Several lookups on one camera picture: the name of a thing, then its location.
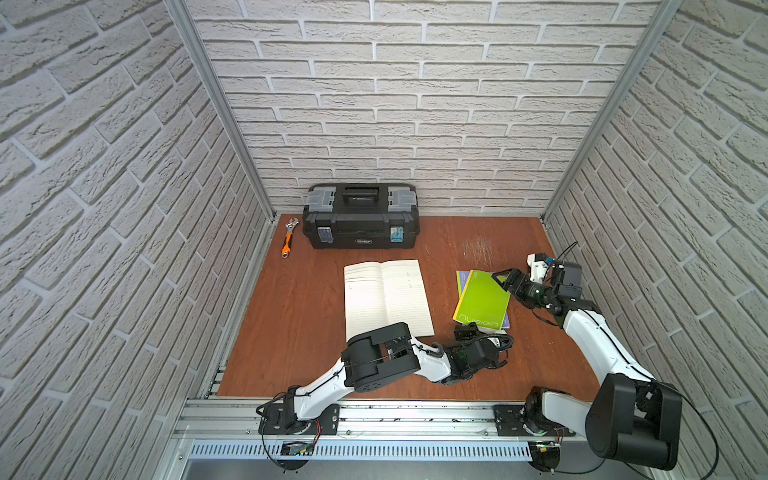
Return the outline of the large white lined notebook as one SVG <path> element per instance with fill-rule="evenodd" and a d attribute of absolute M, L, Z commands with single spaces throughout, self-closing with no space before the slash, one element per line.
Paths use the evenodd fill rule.
<path fill-rule="evenodd" d="M 408 325 L 413 337 L 435 334 L 417 260 L 363 262 L 344 268 L 346 337 Z"/>

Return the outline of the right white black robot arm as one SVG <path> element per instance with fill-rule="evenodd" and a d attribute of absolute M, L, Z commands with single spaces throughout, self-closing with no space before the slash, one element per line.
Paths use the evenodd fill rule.
<path fill-rule="evenodd" d="M 688 398 L 643 368 L 610 330 L 600 309 L 582 298 L 580 267 L 565 262 L 572 282 L 546 284 L 556 264 L 536 257 L 531 270 L 495 272 L 493 280 L 530 310 L 545 309 L 552 325 L 579 347 L 600 388 L 590 402 L 570 394 L 535 388 L 525 416 L 537 427 L 562 426 L 583 436 L 603 459 L 669 471 L 677 464 L 680 425 Z"/>

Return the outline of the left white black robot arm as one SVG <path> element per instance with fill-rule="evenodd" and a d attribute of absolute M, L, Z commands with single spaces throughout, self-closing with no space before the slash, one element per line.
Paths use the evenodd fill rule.
<path fill-rule="evenodd" d="M 470 380 L 483 369 L 507 364 L 500 354 L 514 342 L 506 333 L 483 333 L 470 323 L 454 330 L 455 341 L 426 345 L 404 322 L 352 337 L 340 359 L 311 384 L 290 386 L 256 409 L 263 435 L 329 436 L 338 431 L 338 401 L 379 390 L 410 375 L 439 385 Z"/>

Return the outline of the black plastic toolbox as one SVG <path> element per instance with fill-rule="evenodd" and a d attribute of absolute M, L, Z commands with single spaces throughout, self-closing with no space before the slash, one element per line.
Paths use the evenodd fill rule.
<path fill-rule="evenodd" d="M 420 233 L 408 183 L 321 183 L 307 195 L 302 232 L 316 249 L 412 249 Z"/>

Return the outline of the orange handled adjustable wrench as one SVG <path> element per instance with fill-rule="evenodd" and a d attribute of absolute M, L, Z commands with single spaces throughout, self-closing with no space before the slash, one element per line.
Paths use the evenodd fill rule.
<path fill-rule="evenodd" d="M 281 257 L 287 259 L 291 253 L 294 230 L 300 223 L 296 217 L 291 218 L 285 225 L 285 237 L 281 248 Z"/>

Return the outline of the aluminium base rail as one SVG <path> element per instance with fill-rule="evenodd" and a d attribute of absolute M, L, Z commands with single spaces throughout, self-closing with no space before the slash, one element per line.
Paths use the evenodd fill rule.
<path fill-rule="evenodd" d="M 501 437 L 491 402 L 341 402 L 337 431 L 323 436 L 296 471 L 270 461 L 289 437 L 261 435 L 261 399 L 188 400 L 148 479 L 680 479 L 593 455 L 585 439 L 561 443 L 559 466 L 530 462 L 536 438 Z"/>

